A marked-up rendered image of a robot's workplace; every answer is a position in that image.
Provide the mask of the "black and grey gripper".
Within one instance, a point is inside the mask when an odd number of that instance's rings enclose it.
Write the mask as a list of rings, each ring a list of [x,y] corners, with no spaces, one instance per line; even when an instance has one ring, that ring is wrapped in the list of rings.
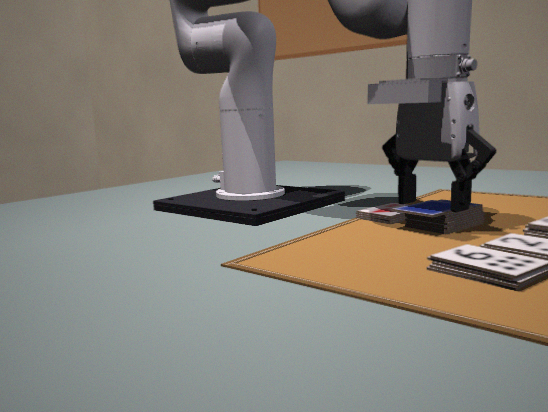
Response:
[[[467,81],[442,81],[439,103],[399,103],[396,134],[382,146],[398,176],[399,204],[416,201],[416,174],[412,172],[418,160],[440,161],[449,163],[456,178],[451,184],[451,211],[469,209],[472,179],[486,167],[496,149],[479,135],[475,84]]]

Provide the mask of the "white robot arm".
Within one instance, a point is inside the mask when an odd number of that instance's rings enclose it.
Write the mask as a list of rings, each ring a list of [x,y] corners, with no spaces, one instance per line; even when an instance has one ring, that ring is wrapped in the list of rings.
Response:
[[[283,196],[275,169],[274,25],[251,11],[208,16],[210,7],[248,0],[169,1],[184,65],[198,74],[228,73],[219,96],[223,171],[212,178],[220,183],[216,197],[255,201]],[[441,102],[442,81],[467,78],[477,68],[477,60],[468,55],[472,0],[328,2],[354,33],[377,39],[407,34],[406,79],[368,84],[367,104]]]

